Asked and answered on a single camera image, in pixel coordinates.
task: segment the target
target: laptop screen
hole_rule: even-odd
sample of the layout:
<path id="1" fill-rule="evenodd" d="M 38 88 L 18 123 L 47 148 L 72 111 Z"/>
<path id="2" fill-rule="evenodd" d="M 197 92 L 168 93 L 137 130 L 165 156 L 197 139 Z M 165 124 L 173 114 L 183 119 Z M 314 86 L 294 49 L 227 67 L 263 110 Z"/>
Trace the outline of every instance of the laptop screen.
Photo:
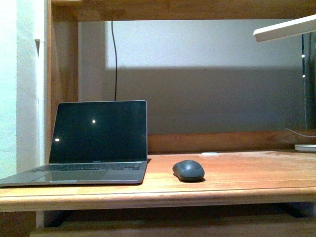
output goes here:
<path id="1" fill-rule="evenodd" d="M 58 105 L 49 163 L 146 160 L 146 101 Z"/>

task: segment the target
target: laptop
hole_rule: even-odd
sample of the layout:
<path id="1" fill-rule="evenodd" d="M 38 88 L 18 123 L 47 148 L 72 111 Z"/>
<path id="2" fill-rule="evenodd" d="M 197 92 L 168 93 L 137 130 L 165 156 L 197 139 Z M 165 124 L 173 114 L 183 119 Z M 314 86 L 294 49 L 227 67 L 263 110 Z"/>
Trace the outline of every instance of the laptop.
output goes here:
<path id="1" fill-rule="evenodd" d="M 146 101 L 60 103 L 49 164 L 0 186 L 140 184 L 146 167 Z"/>

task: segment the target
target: wireless mouse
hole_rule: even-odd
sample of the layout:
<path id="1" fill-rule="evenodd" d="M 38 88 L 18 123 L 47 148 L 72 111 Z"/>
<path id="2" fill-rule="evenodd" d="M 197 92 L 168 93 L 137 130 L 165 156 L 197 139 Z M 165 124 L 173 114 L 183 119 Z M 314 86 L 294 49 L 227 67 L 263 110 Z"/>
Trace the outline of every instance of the wireless mouse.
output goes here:
<path id="1" fill-rule="evenodd" d="M 182 182 L 200 182 L 205 174 L 203 167 L 194 160 L 184 160 L 176 163 L 172 170 L 174 175 Z"/>

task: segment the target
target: desk surface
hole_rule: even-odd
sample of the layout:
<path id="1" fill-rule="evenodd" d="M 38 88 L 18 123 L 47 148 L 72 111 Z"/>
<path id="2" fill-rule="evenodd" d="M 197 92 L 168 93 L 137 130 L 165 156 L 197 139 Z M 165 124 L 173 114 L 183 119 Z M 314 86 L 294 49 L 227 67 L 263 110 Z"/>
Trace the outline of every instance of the desk surface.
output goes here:
<path id="1" fill-rule="evenodd" d="M 182 183 L 175 163 L 193 159 L 205 181 Z M 108 209 L 316 201 L 316 154 L 236 152 L 149 156 L 143 184 L 0 189 L 0 211 Z"/>

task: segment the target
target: small white object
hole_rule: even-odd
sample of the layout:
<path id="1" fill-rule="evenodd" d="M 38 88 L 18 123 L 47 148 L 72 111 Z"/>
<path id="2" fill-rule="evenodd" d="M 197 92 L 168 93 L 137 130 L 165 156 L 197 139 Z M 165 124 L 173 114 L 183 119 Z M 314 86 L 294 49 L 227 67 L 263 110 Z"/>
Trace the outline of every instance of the small white object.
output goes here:
<path id="1" fill-rule="evenodd" d="M 295 145 L 295 150 L 298 152 L 306 152 L 306 153 L 316 153 L 316 145 Z"/>
<path id="2" fill-rule="evenodd" d="M 263 42 L 313 31 L 316 31 L 316 14 L 257 29 L 253 32 L 253 36 L 257 42 Z"/>
<path id="3" fill-rule="evenodd" d="M 216 156 L 218 155 L 217 152 L 203 152 L 202 156 Z"/>

